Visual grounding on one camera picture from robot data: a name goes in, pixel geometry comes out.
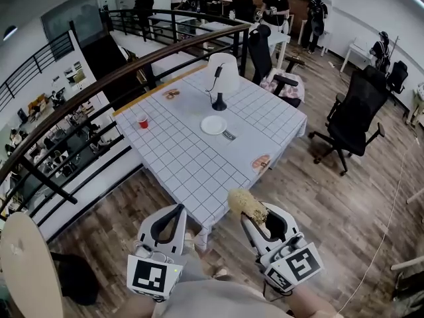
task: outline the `table lamp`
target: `table lamp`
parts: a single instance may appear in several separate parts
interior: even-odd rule
[[[212,108],[216,111],[224,111],[227,104],[223,101],[223,94],[234,93],[240,86],[237,59],[227,53],[211,55],[206,71],[206,86],[210,86],[210,89],[207,89],[209,93],[212,91],[218,93]]]

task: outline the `white plate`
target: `white plate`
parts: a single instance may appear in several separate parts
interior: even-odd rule
[[[200,128],[204,133],[218,135],[227,129],[227,122],[224,118],[217,115],[211,115],[201,121]]]

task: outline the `wooden floor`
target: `wooden floor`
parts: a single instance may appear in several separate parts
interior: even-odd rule
[[[288,48],[292,53],[297,50]],[[307,93],[299,109],[308,116],[308,131],[326,133],[326,116],[336,93],[346,93],[349,77],[343,74],[342,80],[337,70],[342,62],[330,54],[302,57],[306,67],[296,73],[302,76]],[[330,67],[329,60],[338,66]],[[337,154],[315,165],[313,156],[324,152],[327,145],[304,136],[295,139],[278,165],[252,188],[258,199],[290,212],[307,239],[315,242],[326,270],[315,276],[310,286],[340,309],[380,244],[407,152],[389,233],[365,282],[343,310],[345,317],[402,317],[404,303],[394,306],[390,301],[396,278],[390,266],[423,253],[423,198],[411,205],[405,200],[424,187],[424,154],[402,115],[402,106],[394,107],[392,100],[383,106],[370,133],[380,121],[386,137],[377,138],[363,157],[349,159],[345,177],[339,176]],[[417,131],[424,143],[422,130]],[[124,302],[127,254],[139,225],[148,214],[171,203],[154,177],[139,171],[50,245],[52,250],[86,258],[101,283],[97,305],[80,307],[65,300],[69,317],[110,317]],[[208,272],[223,264],[247,284],[262,285],[254,253],[237,219],[228,214],[215,226],[210,242],[213,249],[203,258]]]

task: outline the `grid pattern tablecloth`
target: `grid pattern tablecloth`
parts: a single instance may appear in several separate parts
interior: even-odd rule
[[[306,116],[252,82],[240,78],[240,89],[216,112],[205,91],[205,69],[166,86],[115,115],[146,167],[191,215],[209,229],[227,211],[232,188],[250,188],[266,170],[253,168],[261,157],[270,165],[296,136],[305,132]],[[170,97],[167,92],[180,94]],[[136,117],[148,114],[148,129]],[[227,120],[236,137],[209,136],[200,122],[217,114]]]

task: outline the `white lampshade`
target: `white lampshade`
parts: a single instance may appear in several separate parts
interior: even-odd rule
[[[215,81],[215,73],[218,67],[222,67],[221,74]],[[213,87],[212,93],[223,93],[225,95],[234,93],[240,87],[239,68],[237,59],[231,54],[212,54],[207,65],[206,86]]]

